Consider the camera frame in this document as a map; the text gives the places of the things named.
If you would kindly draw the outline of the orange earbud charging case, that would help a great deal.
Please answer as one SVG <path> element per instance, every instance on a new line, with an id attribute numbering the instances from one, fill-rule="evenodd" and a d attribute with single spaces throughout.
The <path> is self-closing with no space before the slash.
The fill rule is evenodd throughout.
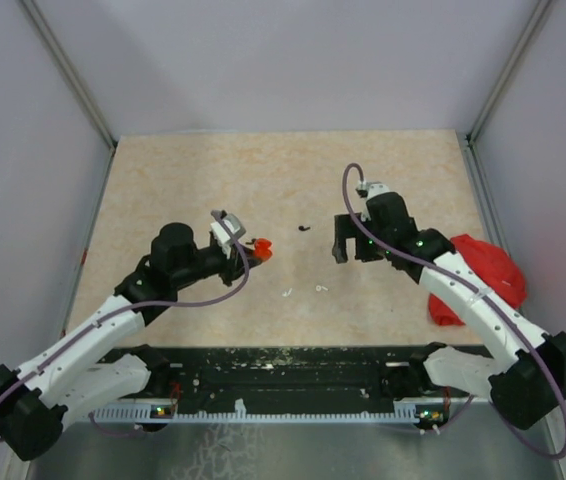
<path id="1" fill-rule="evenodd" d="M 260 263 L 268 261 L 273 253 L 271 251 L 272 242 L 265 238 L 258 238 L 253 244 L 253 255 Z"/>

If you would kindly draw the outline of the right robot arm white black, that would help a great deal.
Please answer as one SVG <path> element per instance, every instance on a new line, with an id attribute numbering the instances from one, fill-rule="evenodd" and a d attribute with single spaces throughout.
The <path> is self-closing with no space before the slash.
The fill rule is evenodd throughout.
<path id="1" fill-rule="evenodd" d="M 424 396 L 452 387 L 489 399 L 513 427 L 528 430 L 566 400 L 566 333 L 551 335 L 524 318 L 482 281 L 452 242 L 421 230 L 401 195 L 378 182 L 357 186 L 360 213 L 334 218 L 332 255 L 348 260 L 355 241 L 361 262 L 385 260 L 441 300 L 487 348 L 487 356 L 433 342 L 410 360 L 411 387 Z"/>

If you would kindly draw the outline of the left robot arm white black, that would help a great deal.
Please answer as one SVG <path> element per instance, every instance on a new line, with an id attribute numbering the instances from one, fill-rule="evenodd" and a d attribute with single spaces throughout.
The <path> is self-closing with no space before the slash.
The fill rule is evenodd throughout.
<path id="1" fill-rule="evenodd" d="M 210 225 L 208 246 L 200 248 L 188 225 L 165 225 L 92 316 L 17 368 L 1 364 L 0 443 L 24 462 L 35 460 L 97 409 L 133 394 L 164 394 L 170 366 L 157 349 L 140 345 L 112 363 L 103 359 L 167 309 L 181 307 L 179 292 L 195 283 L 216 276 L 226 286 L 245 285 L 272 252 L 266 239 L 242 245 L 244 233 L 234 215 L 222 214 Z"/>

